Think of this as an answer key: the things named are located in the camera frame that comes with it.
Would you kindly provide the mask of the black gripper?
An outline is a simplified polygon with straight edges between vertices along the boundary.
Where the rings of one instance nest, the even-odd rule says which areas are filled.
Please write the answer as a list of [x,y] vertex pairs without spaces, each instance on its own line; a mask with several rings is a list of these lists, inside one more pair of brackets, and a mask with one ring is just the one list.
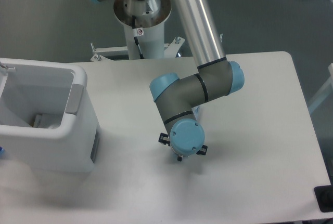
[[[170,146],[169,135],[165,133],[160,133],[159,143]],[[207,149],[208,149],[207,145],[202,145],[202,147],[196,152],[196,154],[205,156],[207,153]],[[188,151],[180,151],[172,149],[172,152],[175,154],[175,156],[177,157],[177,161],[179,162],[183,160],[183,157],[188,157],[191,155],[191,152]]]

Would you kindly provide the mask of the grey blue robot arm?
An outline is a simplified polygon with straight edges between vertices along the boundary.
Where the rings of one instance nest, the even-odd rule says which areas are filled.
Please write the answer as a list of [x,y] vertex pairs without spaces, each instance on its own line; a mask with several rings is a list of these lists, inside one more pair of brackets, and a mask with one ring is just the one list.
[[[207,152],[194,108],[240,90],[245,78],[239,64],[226,58],[207,0],[175,1],[197,73],[185,78],[175,73],[161,75],[149,88],[166,128],[159,142],[181,161]],[[171,13],[170,0],[114,0],[113,11],[124,27],[130,59],[165,56],[164,24]]]

